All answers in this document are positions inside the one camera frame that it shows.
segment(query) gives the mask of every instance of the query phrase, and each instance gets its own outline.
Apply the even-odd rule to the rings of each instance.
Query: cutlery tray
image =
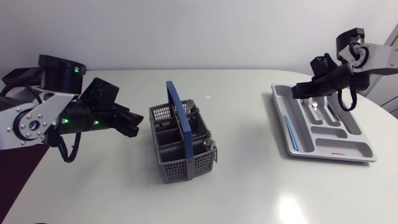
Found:
[[[354,116],[340,108],[336,93],[313,98],[318,103],[319,117],[311,104],[292,98],[291,86],[272,84],[271,88],[290,155],[357,162],[377,160]]]

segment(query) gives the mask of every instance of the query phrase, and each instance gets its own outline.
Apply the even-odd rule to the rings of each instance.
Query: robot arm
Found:
[[[114,128],[137,136],[143,117],[114,102],[118,87],[95,78],[80,95],[84,65],[48,55],[40,55],[39,65],[15,69],[3,78],[7,86],[0,93],[0,150],[46,144],[58,147],[63,160],[72,162],[82,132]],[[25,89],[6,97],[19,86]],[[68,156],[61,135],[70,133],[76,138]]]
[[[356,106],[356,92],[369,86],[369,74],[392,75],[398,73],[398,49],[364,42],[364,30],[355,28],[336,38],[337,65],[329,56],[316,57],[310,64],[314,72],[312,81],[292,87],[293,98],[304,99],[327,96],[338,92],[343,110]],[[349,87],[353,103],[345,108],[341,102],[341,90]]]

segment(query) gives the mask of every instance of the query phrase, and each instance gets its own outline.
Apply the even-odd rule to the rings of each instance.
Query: black cable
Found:
[[[34,72],[33,74],[29,75],[28,77],[25,77],[25,78],[23,78],[23,79],[21,79],[19,81],[16,81],[14,83],[6,85],[6,87],[4,87],[4,89],[2,89],[2,91],[0,92],[0,96],[6,96],[6,94],[10,90],[12,90],[13,88],[24,85],[26,82],[28,82],[29,80],[39,76],[43,72],[44,72],[44,68],[40,68],[36,72]]]
[[[340,105],[341,109],[343,109],[343,111],[352,111],[355,106],[356,106],[356,102],[357,102],[357,98],[356,98],[356,90],[355,88],[353,88],[352,86],[349,87],[349,91],[351,92],[351,99],[353,100],[353,102],[351,103],[351,107],[350,108],[346,108],[343,104],[343,100],[341,99],[342,97],[342,90],[339,90],[337,92],[337,97],[338,97],[338,104]]]
[[[40,99],[39,94],[37,94],[37,92],[30,85],[25,84],[24,86],[25,86],[25,88],[27,88],[28,90],[30,90],[33,93],[33,95],[35,96],[35,98],[36,98],[37,102],[39,102],[39,104],[43,103],[42,99]]]
[[[69,163],[69,162],[73,162],[75,160],[77,151],[79,150],[80,137],[81,137],[81,133],[76,133],[75,143],[72,146],[72,152],[70,153],[69,156],[68,156],[67,146],[65,145],[65,141],[63,140],[62,137],[60,137],[60,144],[58,146],[58,149],[60,150],[62,159],[65,162]]]

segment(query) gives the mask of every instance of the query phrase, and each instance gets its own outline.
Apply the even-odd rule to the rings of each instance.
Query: metal utensil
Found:
[[[331,106],[328,105],[328,109],[329,109],[331,115],[333,115],[333,117],[335,118],[336,121],[341,121],[341,120],[339,119],[339,117],[337,116],[337,114],[335,113],[335,111],[333,111],[333,109],[331,108]]]
[[[323,119],[321,112],[318,110],[318,102],[316,102],[312,97],[309,98],[309,101],[318,118]]]

